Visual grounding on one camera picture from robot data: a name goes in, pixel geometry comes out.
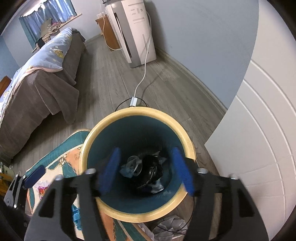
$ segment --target wooden nightstand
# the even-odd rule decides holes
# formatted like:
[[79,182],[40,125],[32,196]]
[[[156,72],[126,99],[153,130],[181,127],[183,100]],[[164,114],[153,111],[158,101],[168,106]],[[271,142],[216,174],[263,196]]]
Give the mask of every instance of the wooden nightstand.
[[119,49],[120,47],[116,39],[116,36],[113,32],[112,26],[109,22],[108,16],[105,15],[102,18],[97,19],[96,23],[100,26],[101,31],[103,32],[104,20],[105,20],[104,36],[107,44],[109,45],[110,48]]

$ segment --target patterned rug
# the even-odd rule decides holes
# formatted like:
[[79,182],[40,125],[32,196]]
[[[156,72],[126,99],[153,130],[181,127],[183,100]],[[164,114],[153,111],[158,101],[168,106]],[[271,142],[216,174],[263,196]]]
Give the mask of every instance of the patterned rug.
[[[45,175],[30,188],[27,193],[30,209],[34,213],[40,198],[46,192],[46,187],[52,182],[53,178],[58,174],[64,177],[73,177],[79,175],[79,157],[82,145],[89,134],[90,130],[82,129],[74,132],[61,145],[52,152],[40,159],[32,168],[26,172],[26,176],[32,173],[38,166],[46,167]],[[72,205],[73,213],[78,210],[79,203],[76,199]],[[151,239],[138,227],[135,223],[127,223],[113,219],[101,212],[101,217],[109,236],[110,241],[145,241]],[[79,222],[75,223],[75,232],[78,238],[83,238],[83,230]]]

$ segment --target wooden floor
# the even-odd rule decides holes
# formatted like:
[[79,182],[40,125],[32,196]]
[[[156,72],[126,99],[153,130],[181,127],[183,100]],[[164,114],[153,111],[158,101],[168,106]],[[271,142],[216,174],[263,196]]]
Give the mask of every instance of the wooden floor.
[[[76,77],[75,87],[80,95],[75,123],[66,124],[62,113],[48,116],[14,157],[14,171],[25,173],[72,132],[81,128],[93,128],[101,119],[115,111],[122,101],[133,95],[144,74],[143,66],[130,69],[121,51],[109,51],[102,36],[86,42],[86,49]],[[224,113],[217,109],[217,105],[197,83],[174,65],[158,57],[156,61],[147,64],[146,78],[139,86],[137,96],[144,99],[149,107],[175,118],[193,141],[198,164],[217,174],[204,143]],[[128,105],[129,102],[126,102],[120,108]],[[192,208],[193,199],[187,196],[170,214],[188,220]],[[215,235],[217,224],[218,217],[213,219],[211,236]]]

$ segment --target trash can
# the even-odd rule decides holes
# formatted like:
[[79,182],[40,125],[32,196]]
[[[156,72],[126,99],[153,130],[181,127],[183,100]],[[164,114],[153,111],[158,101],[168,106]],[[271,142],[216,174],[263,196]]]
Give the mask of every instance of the trash can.
[[[168,153],[179,147],[186,157],[196,159],[194,146],[182,126],[169,115],[148,107],[131,107],[116,111],[101,120],[87,136],[80,154],[79,173],[97,166],[121,149],[121,164],[138,153],[152,154],[165,148]],[[100,210],[115,219],[141,223],[163,217],[186,196],[187,192],[168,158],[163,165],[164,190],[146,196],[131,191],[126,177],[118,172],[111,190],[97,198]]]

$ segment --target wooden cabinet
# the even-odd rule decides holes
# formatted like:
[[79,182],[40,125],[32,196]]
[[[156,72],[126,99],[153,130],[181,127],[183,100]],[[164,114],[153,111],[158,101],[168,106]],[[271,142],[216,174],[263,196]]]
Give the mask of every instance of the wooden cabinet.
[[119,44],[116,39],[116,36],[113,32],[112,26],[109,22],[109,19],[107,15],[103,16],[102,18],[99,18],[96,20],[96,23],[100,26],[101,31],[103,32],[105,36],[105,40],[108,44],[108,46],[112,49],[119,49]]
[[10,85],[11,79],[7,76],[4,76],[4,78],[0,81],[0,96],[4,93],[4,91],[7,89],[7,87]]

